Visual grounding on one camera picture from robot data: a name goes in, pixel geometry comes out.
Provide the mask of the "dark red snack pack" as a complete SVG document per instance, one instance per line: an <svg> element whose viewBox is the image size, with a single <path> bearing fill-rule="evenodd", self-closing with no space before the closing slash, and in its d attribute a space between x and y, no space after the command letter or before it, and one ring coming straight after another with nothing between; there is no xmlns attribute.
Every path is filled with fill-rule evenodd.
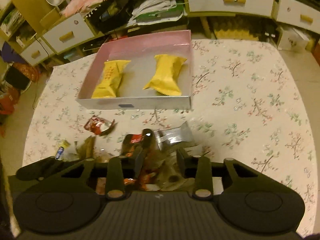
<svg viewBox="0 0 320 240"><path fill-rule="evenodd" d="M120 155L131 157L137 147L150 148L153 138L153 131L148 128L143 129L140 134L127 134L122 142Z"/></svg>

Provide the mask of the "clear white snack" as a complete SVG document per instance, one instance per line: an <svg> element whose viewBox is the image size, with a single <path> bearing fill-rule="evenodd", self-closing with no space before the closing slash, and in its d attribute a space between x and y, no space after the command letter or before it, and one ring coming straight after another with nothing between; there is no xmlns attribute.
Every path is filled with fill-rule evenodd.
<svg viewBox="0 0 320 240"><path fill-rule="evenodd" d="M79 160L79 156L76 153L69 152L68 148L71 146L71 144L63 140L61 141L55 155L54 159L59 161L76 161Z"/></svg>

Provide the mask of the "silver foil snack pack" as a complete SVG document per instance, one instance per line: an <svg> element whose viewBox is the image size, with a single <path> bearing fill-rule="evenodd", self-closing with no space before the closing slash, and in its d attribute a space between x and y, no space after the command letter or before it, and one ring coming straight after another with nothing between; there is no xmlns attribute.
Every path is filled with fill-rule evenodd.
<svg viewBox="0 0 320 240"><path fill-rule="evenodd" d="M175 128L155 130L154 135L160 151L195 145L193 133L187 121Z"/></svg>

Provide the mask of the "red snack wrapper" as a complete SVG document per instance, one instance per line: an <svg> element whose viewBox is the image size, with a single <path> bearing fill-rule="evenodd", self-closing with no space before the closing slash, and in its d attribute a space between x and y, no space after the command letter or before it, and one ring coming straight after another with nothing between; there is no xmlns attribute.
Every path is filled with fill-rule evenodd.
<svg viewBox="0 0 320 240"><path fill-rule="evenodd" d="M92 116L84 125L84 129L92 132L95 135L103 136L107 135L112 131L115 126L115 120L112 121L106 120L99 116Z"/></svg>

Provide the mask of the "yellow snack pack left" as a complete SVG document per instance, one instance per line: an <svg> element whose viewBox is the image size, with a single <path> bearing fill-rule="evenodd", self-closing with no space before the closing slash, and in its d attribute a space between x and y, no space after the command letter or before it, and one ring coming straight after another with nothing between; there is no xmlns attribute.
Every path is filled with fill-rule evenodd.
<svg viewBox="0 0 320 240"><path fill-rule="evenodd" d="M124 69L131 60L113 60L104 62L103 75L92 94L93 99L116 98Z"/></svg>

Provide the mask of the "yellow snack pack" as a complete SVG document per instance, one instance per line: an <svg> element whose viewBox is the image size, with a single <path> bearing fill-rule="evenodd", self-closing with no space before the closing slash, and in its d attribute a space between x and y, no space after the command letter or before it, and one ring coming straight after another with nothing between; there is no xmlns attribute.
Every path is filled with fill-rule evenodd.
<svg viewBox="0 0 320 240"><path fill-rule="evenodd" d="M169 54L155 55L154 58L156 60L155 74L143 89L153 89L167 96L181 96L182 92L177 80L187 59Z"/></svg>
<svg viewBox="0 0 320 240"><path fill-rule="evenodd" d="M93 99L116 98L124 69L131 60L113 60L104 62L103 75L92 94Z"/></svg>

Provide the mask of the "yellow snack pack right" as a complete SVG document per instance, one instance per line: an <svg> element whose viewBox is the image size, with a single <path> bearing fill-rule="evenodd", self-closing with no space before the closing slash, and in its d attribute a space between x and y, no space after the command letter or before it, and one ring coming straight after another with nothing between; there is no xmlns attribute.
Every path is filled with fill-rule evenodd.
<svg viewBox="0 0 320 240"><path fill-rule="evenodd" d="M143 89L153 89L167 96L181 96L182 92L177 80L187 59L169 54L155 55L154 58L156 60L155 74Z"/></svg>

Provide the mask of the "pink cardboard box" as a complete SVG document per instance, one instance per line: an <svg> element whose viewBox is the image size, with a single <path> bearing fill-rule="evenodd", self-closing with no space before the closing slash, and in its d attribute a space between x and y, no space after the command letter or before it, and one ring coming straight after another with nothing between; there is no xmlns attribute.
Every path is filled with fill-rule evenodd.
<svg viewBox="0 0 320 240"><path fill-rule="evenodd" d="M186 58L177 84L180 96L167 96L144 89L156 71L155 55ZM103 77L104 63L128 60L115 98L94 99ZM124 38L103 44L95 55L76 98L86 109L191 109L193 53L189 30L166 31Z"/></svg>

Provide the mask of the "floral tablecloth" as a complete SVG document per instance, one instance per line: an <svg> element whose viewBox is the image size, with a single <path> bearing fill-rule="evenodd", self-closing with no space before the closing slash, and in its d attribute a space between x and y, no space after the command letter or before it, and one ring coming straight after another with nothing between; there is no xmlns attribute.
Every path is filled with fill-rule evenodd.
<svg viewBox="0 0 320 240"><path fill-rule="evenodd" d="M298 192L306 210L299 234L313 232L317 161L304 103L283 58L272 45L193 40L192 109L87 110L76 100L94 60L89 55L55 67L38 101L25 141L23 164L56 153L61 142L81 143L93 115L115 120L95 142L97 153L118 155L125 135L187 122L212 161L234 158Z"/></svg>

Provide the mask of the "small lower left drawer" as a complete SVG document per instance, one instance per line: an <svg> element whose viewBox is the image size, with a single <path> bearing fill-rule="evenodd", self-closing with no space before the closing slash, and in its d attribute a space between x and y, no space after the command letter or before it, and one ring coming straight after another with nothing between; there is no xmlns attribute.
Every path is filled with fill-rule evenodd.
<svg viewBox="0 0 320 240"><path fill-rule="evenodd" d="M51 48L39 38L21 52L21 57L31 66L35 66L54 55Z"/></svg>

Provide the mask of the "left white drawer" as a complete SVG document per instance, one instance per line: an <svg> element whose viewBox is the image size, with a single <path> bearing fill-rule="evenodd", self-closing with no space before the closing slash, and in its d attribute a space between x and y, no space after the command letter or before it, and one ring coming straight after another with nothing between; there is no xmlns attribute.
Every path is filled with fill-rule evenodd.
<svg viewBox="0 0 320 240"><path fill-rule="evenodd" d="M80 13L65 19L43 35L58 54L93 37L93 31Z"/></svg>

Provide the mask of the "stack of papers and folders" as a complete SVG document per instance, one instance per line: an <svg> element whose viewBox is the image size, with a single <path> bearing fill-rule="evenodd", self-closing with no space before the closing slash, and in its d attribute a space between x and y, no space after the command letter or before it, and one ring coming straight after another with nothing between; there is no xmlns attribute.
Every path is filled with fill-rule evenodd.
<svg viewBox="0 0 320 240"><path fill-rule="evenodd" d="M143 0L135 3L127 26L176 22L185 15L182 0Z"/></svg>

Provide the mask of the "far right white drawer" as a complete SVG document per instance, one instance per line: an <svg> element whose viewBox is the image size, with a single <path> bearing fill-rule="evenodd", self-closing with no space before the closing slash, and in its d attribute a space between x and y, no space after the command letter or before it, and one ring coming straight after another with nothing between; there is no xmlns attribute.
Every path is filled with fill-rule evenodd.
<svg viewBox="0 0 320 240"><path fill-rule="evenodd" d="M275 2L273 18L319 34L320 13L318 10L296 0L279 0Z"/></svg>

